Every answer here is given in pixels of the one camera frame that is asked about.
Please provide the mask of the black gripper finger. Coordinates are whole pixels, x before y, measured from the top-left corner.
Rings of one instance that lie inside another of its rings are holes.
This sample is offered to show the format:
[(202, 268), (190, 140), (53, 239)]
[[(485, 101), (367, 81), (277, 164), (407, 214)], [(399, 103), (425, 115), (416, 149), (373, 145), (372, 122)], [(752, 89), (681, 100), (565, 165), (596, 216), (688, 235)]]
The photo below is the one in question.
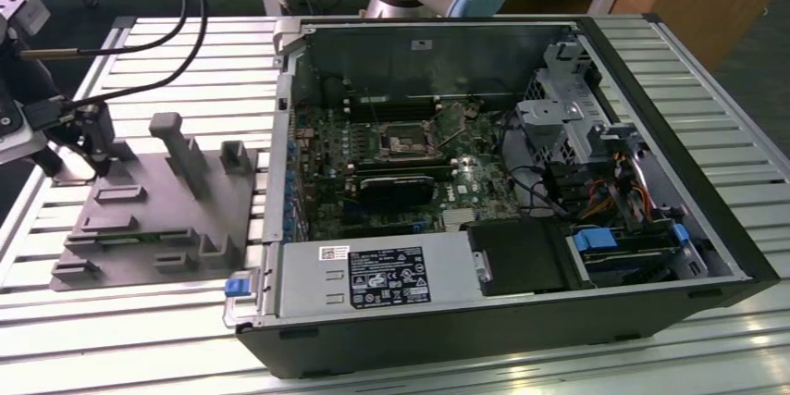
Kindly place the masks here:
[(48, 178), (54, 178), (64, 168), (64, 160), (50, 142), (46, 142), (40, 150), (26, 156)]
[(114, 129), (105, 104), (84, 105), (73, 112), (69, 149), (82, 158), (97, 177), (104, 177), (112, 163)]

